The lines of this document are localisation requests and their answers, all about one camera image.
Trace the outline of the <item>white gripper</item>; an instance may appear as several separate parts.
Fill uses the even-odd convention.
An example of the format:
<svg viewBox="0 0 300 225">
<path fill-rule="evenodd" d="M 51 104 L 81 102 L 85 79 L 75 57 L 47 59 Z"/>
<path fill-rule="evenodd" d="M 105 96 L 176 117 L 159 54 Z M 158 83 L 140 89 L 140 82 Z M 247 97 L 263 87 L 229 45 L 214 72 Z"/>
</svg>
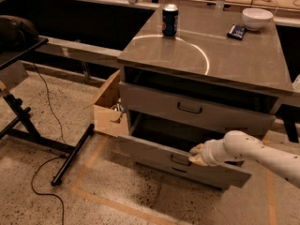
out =
<svg viewBox="0 0 300 225">
<path fill-rule="evenodd" d="M 204 144 L 199 143 L 189 150 L 189 153 L 196 156 L 202 153 L 202 157 L 190 157 L 189 161 L 199 166 L 217 166 L 227 158 L 227 152 L 223 140 L 210 140 Z"/>
</svg>

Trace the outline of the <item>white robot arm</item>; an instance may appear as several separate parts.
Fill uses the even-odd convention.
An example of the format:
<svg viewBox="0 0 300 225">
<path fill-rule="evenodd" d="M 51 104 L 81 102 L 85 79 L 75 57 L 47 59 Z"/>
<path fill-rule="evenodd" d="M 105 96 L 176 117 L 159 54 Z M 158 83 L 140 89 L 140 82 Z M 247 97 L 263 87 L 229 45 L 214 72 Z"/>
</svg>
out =
<svg viewBox="0 0 300 225">
<path fill-rule="evenodd" d="M 188 158 L 200 166 L 217 166 L 226 161 L 253 160 L 300 188 L 300 157 L 266 146 L 239 130 L 227 132 L 220 140 L 209 140 L 193 147 Z"/>
</svg>

